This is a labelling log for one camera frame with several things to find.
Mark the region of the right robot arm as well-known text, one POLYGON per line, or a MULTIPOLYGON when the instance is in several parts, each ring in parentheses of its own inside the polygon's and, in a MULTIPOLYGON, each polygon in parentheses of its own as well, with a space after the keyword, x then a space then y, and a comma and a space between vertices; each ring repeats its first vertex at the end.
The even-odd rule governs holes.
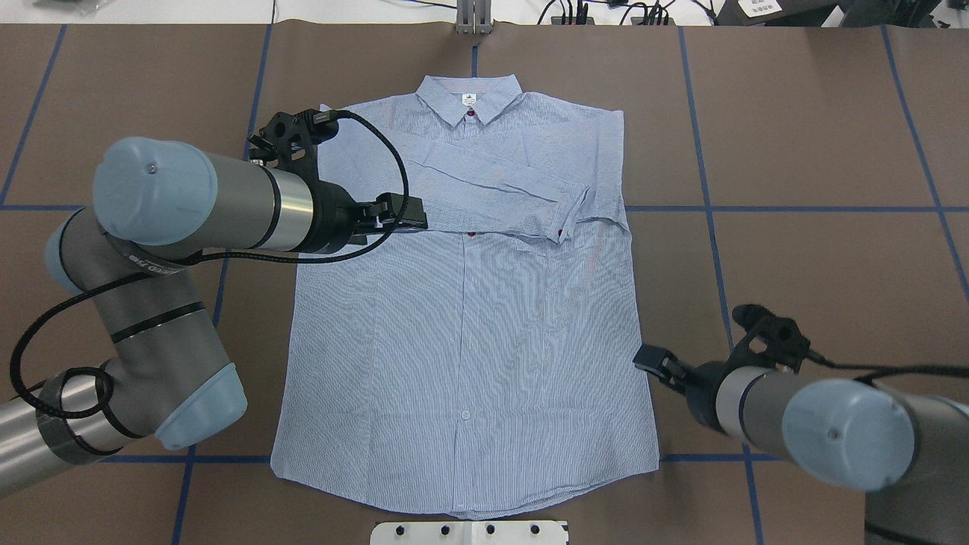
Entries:
POLYGON ((964 403, 770 363, 694 368, 653 345, 634 365, 682 394, 703 427, 865 494, 865 543, 967 543, 964 403))

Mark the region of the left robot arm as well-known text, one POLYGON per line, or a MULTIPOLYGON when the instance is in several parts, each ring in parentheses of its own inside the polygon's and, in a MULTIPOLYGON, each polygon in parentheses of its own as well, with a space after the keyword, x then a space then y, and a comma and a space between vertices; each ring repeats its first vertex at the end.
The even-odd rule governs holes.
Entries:
POLYGON ((369 200, 287 161, 278 170, 175 141, 125 138, 97 169, 93 202, 45 248, 70 292, 17 339, 14 399, 2 406, 2 496, 156 438, 180 450, 235 424, 248 407, 190 269, 224 259, 338 263, 392 234, 427 227, 401 155, 401 189, 369 200), (52 318, 91 303, 114 346, 103 363, 23 379, 26 352, 52 318))

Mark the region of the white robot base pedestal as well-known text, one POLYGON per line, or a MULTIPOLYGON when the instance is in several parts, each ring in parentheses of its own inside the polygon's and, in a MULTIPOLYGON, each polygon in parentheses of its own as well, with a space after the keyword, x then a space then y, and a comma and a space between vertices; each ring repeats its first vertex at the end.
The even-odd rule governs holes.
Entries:
POLYGON ((567 522, 554 520, 380 523, 370 544, 570 544, 567 522))

